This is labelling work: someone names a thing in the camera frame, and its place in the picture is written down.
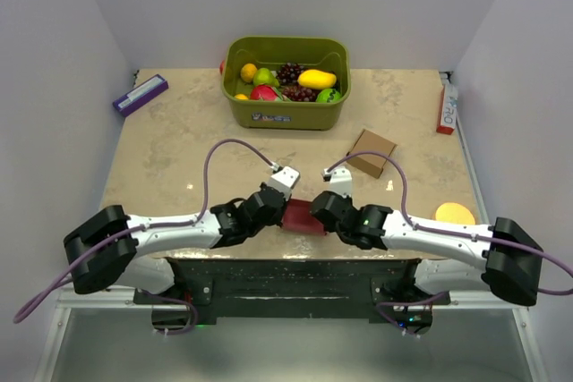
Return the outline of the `pink paper box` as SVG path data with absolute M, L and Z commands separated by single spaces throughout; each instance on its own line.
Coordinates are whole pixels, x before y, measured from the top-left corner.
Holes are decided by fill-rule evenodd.
M 286 205 L 281 220 L 281 228 L 292 233 L 325 235 L 324 225 L 312 216 L 311 202 L 304 199 L 291 199 Z

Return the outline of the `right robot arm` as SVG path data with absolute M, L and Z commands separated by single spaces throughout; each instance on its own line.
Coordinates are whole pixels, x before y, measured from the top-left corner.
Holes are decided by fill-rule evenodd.
M 401 212 L 379 205 L 355 208 L 351 198 L 333 191 L 315 198 L 310 213 L 347 245 L 436 256 L 435 261 L 419 262 L 413 274 L 399 281 L 399 294 L 408 303 L 451 290 L 488 290 L 525 307 L 537 302 L 542 248 L 509 218 L 499 217 L 493 225 L 406 219 Z

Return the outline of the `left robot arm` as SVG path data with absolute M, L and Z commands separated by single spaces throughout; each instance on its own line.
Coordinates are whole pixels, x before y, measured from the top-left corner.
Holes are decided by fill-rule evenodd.
M 184 297 L 185 281 L 170 263 L 149 259 L 150 254 L 242 244 L 279 224 L 294 187 L 270 179 L 247 199 L 190 216 L 134 216 L 120 205 L 106 207 L 64 238 L 74 291 L 90 294 L 123 284 L 176 303 Z

